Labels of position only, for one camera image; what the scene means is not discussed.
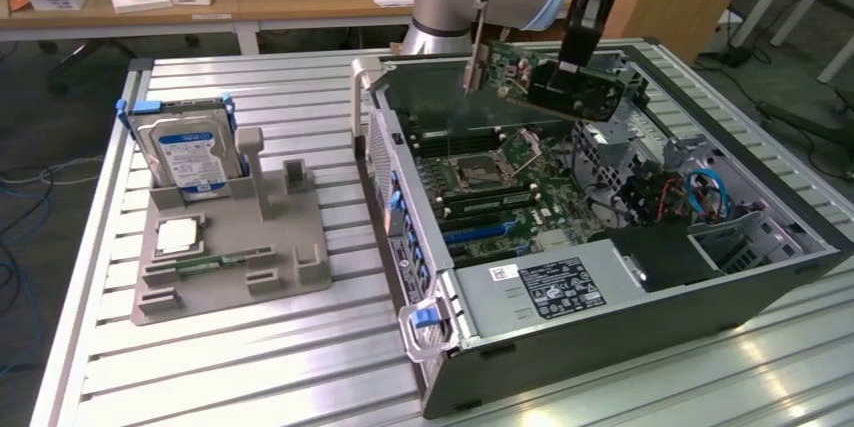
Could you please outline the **green graphics card black fan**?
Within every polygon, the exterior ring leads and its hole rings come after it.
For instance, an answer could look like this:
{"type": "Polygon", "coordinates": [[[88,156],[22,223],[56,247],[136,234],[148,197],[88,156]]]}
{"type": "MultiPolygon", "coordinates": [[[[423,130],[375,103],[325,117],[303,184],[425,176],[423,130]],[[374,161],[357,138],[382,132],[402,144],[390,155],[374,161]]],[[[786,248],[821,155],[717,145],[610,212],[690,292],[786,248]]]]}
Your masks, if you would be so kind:
{"type": "Polygon", "coordinates": [[[473,53],[455,115],[471,127],[537,122],[607,122],[627,91],[619,76],[574,66],[530,49],[483,38],[489,1],[478,0],[473,53]]]}

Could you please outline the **silver metal drive cage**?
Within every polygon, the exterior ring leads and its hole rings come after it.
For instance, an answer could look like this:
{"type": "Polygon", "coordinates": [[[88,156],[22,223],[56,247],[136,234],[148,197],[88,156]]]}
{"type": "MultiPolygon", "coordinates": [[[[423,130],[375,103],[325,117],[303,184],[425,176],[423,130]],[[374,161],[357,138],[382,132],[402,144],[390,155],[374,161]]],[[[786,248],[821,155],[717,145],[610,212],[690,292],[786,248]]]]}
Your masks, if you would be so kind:
{"type": "Polygon", "coordinates": [[[665,116],[688,117],[650,81],[637,62],[613,57],[618,78],[627,82],[615,113],[605,122],[575,128],[567,157],[581,184],[619,189],[631,176],[661,169],[688,173],[704,165],[712,141],[702,131],[677,131],[665,116]]]}

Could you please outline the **metal socket cover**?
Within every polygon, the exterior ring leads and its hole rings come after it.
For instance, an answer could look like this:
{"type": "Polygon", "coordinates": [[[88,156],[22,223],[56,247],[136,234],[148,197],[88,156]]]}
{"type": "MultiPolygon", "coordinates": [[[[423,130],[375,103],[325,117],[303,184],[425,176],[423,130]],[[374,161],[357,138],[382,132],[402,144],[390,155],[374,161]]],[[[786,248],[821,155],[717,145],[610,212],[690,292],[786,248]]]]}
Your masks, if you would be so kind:
{"type": "Polygon", "coordinates": [[[518,170],[542,155],[541,139],[527,128],[521,128],[499,147],[505,162],[518,170]]]}

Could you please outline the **white floor power box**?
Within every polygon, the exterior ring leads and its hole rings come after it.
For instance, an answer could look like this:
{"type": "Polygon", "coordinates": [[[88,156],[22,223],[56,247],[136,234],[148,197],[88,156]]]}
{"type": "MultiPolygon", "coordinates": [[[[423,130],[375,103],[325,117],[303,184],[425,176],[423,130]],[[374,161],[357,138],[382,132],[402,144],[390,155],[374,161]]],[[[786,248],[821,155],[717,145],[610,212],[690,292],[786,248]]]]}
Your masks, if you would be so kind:
{"type": "Polygon", "coordinates": [[[713,33],[704,47],[704,53],[717,54],[729,48],[742,23],[742,17],[728,9],[718,19],[713,33]]]}

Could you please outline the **green motherboard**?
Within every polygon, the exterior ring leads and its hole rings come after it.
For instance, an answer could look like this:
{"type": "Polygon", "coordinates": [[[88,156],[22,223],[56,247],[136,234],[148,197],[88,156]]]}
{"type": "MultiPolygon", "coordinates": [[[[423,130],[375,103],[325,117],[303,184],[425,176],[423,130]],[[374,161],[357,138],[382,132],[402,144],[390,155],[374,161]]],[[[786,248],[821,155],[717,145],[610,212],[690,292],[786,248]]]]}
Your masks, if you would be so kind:
{"type": "Polygon", "coordinates": [[[417,117],[407,120],[409,147],[442,237],[449,232],[517,222],[505,236],[458,244],[445,242],[455,266],[469,267],[581,245],[603,230],[589,204],[587,192],[573,177],[569,156],[565,154],[571,147],[571,136],[565,126],[562,122],[545,122],[449,132],[429,131],[417,117]],[[542,155],[514,170],[501,156],[499,147],[521,128],[530,129],[538,135],[542,155]],[[475,192],[455,190],[450,159],[486,151],[498,154],[515,184],[475,192]],[[538,203],[529,207],[462,217],[443,215],[443,206],[449,201],[527,191],[541,194],[538,203]]]}

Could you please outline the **CPU socket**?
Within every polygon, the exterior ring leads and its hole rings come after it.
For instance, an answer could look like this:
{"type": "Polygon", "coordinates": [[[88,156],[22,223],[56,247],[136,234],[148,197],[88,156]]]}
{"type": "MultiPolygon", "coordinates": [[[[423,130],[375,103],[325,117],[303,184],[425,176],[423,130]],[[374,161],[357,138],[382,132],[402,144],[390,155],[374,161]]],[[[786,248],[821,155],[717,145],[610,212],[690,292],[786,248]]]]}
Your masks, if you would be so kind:
{"type": "Polygon", "coordinates": [[[498,154],[493,151],[453,157],[449,161],[454,189],[475,192],[510,187],[515,180],[506,173],[498,154]]]}

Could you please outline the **black stand foot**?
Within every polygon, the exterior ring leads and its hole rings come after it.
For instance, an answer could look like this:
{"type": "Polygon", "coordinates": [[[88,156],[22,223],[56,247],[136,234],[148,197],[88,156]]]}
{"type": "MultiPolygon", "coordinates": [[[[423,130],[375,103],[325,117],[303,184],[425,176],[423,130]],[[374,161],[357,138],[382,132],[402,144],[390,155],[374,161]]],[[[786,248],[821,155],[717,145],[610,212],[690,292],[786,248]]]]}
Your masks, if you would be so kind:
{"type": "Polygon", "coordinates": [[[834,143],[854,155],[854,118],[846,118],[838,125],[832,126],[768,102],[760,102],[756,108],[766,119],[780,120],[790,127],[834,143]]]}

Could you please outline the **blue expansion slot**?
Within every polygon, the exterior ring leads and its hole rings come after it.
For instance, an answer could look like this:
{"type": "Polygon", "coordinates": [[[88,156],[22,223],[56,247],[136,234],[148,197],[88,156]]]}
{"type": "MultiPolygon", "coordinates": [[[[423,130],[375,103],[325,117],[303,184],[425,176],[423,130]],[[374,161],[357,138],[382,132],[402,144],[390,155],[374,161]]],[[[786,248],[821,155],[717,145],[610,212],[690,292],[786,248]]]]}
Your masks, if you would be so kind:
{"type": "Polygon", "coordinates": [[[443,240],[447,244],[458,244],[505,236],[514,229],[515,225],[515,221],[507,221],[494,225],[449,232],[443,235],[443,240]]]}

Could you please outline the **silver disk bay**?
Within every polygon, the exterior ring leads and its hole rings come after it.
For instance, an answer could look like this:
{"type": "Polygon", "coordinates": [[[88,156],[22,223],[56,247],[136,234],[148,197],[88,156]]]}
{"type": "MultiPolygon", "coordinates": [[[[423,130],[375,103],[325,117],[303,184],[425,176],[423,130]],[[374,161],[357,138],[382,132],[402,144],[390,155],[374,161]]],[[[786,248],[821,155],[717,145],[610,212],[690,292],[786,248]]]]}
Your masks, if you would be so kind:
{"type": "Polygon", "coordinates": [[[792,235],[764,212],[752,212],[718,224],[694,224],[688,232],[714,269],[724,274],[736,274],[805,254],[792,235]]]}

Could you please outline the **grey power supply unit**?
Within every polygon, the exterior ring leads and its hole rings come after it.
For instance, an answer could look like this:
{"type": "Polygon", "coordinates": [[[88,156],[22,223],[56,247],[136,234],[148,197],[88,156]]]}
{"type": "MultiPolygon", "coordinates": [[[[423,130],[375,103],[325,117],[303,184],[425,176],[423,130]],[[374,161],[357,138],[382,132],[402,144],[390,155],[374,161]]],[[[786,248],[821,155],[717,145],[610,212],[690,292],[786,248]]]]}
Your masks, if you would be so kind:
{"type": "Polygon", "coordinates": [[[465,313],[482,338],[599,314],[647,295],[646,272],[609,239],[455,274],[465,313]]]}

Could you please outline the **black open PC case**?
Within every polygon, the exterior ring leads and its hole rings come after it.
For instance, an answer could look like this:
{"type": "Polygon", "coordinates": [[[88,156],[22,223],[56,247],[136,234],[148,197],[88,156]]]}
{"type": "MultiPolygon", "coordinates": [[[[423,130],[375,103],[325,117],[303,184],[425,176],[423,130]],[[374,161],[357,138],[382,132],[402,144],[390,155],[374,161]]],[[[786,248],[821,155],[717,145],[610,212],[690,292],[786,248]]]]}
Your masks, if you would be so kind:
{"type": "Polygon", "coordinates": [[[373,230],[386,270],[406,359],[422,415],[430,419],[479,407],[642,355],[732,333],[796,288],[854,256],[849,213],[825,207],[841,198],[816,184],[773,139],[662,48],[602,48],[593,69],[615,73],[613,57],[638,63],[686,120],[680,133],[712,141],[704,165],[685,174],[661,169],[613,190],[585,188],[603,230],[646,272],[647,295],[599,314],[482,338],[465,313],[454,265],[409,147],[410,117],[429,131],[466,131],[458,119],[467,61],[457,55],[366,56],[354,61],[354,150],[373,230]],[[764,212],[805,250],[800,257],[736,274],[714,269],[693,242],[692,225],[764,212]]]}

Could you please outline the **green RAM stick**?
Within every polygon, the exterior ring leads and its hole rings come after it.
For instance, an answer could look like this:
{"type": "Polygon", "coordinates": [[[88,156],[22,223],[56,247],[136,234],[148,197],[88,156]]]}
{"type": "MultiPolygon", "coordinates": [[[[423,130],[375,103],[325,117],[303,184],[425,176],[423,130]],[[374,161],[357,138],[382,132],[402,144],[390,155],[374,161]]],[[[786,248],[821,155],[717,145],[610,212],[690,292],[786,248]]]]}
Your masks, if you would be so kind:
{"type": "Polygon", "coordinates": [[[241,253],[208,256],[176,262],[175,269],[180,275],[194,275],[242,266],[246,264],[247,260],[249,255],[241,253]]]}

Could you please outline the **grey plastic parts rack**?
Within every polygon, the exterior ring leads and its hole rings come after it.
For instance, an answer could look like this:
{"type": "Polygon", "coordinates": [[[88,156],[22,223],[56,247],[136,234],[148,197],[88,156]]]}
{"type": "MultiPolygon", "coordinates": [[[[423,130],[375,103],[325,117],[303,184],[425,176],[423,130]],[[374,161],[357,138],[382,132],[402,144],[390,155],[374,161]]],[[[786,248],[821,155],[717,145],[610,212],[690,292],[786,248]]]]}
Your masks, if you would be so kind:
{"type": "Polygon", "coordinates": [[[259,128],[237,131],[249,174],[227,182],[222,197],[188,202],[176,188],[151,188],[130,318],[147,325],[325,290],[331,285],[326,236],[313,171],[302,159],[266,171],[259,128]],[[159,256],[166,220],[195,218],[200,252],[159,256]],[[247,254],[245,265],[180,275],[175,263],[247,254]]]}

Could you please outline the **black office chair base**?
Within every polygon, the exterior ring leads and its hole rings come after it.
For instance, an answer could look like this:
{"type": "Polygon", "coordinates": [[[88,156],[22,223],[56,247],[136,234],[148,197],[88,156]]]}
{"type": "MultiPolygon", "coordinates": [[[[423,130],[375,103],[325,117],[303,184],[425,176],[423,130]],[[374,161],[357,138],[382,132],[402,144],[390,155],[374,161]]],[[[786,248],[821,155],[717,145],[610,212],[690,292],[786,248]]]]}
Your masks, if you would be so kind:
{"type": "Polygon", "coordinates": [[[87,60],[98,50],[107,47],[118,50],[127,59],[135,59],[138,57],[132,49],[115,38],[87,40],[50,70],[46,77],[46,87],[50,94],[55,96],[64,96],[67,94],[68,85],[62,81],[63,75],[87,60]]]}

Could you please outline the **hard disk with blue bracket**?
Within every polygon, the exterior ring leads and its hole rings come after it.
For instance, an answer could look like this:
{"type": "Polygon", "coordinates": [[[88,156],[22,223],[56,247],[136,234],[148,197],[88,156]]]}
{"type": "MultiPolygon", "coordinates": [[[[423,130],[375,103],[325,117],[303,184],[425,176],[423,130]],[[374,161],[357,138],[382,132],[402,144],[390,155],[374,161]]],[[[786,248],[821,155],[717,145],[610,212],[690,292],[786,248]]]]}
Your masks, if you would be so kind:
{"type": "Polygon", "coordinates": [[[227,182],[247,175],[235,143],[230,94],[184,101],[118,100],[116,117],[136,142],[155,186],[175,187],[186,201],[227,194],[227,182]]]}

